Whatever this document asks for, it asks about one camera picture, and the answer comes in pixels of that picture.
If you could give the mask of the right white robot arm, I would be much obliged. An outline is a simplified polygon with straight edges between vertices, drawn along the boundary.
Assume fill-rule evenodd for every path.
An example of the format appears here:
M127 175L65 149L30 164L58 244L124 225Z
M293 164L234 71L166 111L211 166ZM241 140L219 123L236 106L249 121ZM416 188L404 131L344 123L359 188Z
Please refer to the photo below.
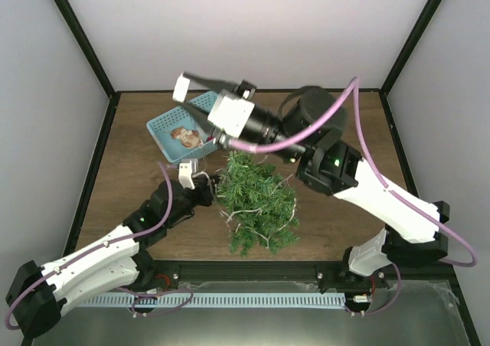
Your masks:
M355 149L342 140L343 104L358 95L356 80L339 97L318 86L304 86L291 93L293 108L279 108L276 113L253 101L255 90L246 81L212 80L184 72L173 99L221 148L297 161L296 177L304 185L384 222L374 238L345 251L340 268L345 285L359 286L390 264L420 267L447 257L444 228L449 206L413 196L377 170L366 147Z

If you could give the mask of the clear battery box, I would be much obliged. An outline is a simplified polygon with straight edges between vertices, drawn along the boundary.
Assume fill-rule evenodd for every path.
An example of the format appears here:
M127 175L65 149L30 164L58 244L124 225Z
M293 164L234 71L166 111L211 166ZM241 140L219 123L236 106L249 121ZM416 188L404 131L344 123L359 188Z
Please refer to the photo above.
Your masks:
M172 99L177 103L183 103L188 94L191 80L183 73L178 77L172 94Z

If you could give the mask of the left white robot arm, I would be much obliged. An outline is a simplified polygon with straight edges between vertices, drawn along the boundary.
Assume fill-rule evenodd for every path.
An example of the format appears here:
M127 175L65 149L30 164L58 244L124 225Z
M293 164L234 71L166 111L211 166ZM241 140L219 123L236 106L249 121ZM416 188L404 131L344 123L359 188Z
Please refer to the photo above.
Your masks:
M43 265L33 260L24 263L5 297L5 327L21 331L25 338L36 338L96 295L116 288L149 287L157 270L147 249L192 217L197 206L211 206L217 180L217 176L197 176L193 188L164 181L104 237Z

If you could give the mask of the gingerbread figure ornament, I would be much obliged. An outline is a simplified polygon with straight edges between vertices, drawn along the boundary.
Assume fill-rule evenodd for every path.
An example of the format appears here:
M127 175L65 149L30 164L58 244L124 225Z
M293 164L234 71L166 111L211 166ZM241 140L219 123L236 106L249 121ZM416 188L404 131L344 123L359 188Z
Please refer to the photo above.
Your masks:
M186 129L181 126L170 131L170 136L187 149L195 149L203 145L201 135L195 129Z

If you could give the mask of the small green christmas tree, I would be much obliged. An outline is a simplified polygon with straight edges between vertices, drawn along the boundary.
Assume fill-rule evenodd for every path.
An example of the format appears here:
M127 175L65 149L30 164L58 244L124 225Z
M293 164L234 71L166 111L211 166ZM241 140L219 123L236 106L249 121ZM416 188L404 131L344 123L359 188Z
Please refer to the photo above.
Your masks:
M245 257L260 246L276 254L299 240L296 190L274 165L232 151L219 178L215 194L232 253Z

